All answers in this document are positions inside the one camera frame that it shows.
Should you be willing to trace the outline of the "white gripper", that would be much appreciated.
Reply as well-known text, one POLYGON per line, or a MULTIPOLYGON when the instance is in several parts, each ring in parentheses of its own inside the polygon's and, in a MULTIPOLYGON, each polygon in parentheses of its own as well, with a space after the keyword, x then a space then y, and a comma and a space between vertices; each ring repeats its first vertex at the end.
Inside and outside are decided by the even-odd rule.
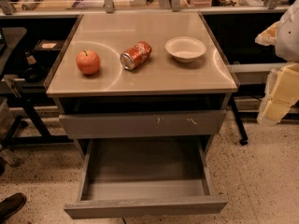
POLYGON ((257 121, 263 126, 275 125, 299 101, 299 63, 273 68, 266 80, 257 121))

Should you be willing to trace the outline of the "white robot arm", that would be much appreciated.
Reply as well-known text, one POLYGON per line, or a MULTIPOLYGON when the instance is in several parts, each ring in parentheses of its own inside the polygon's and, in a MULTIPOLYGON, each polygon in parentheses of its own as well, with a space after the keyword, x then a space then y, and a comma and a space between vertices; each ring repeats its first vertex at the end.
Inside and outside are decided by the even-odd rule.
POLYGON ((257 117, 261 125, 275 125, 299 101, 299 0, 295 0, 279 21, 258 34, 255 42, 273 45, 276 55, 287 62, 279 70, 270 71, 257 117))

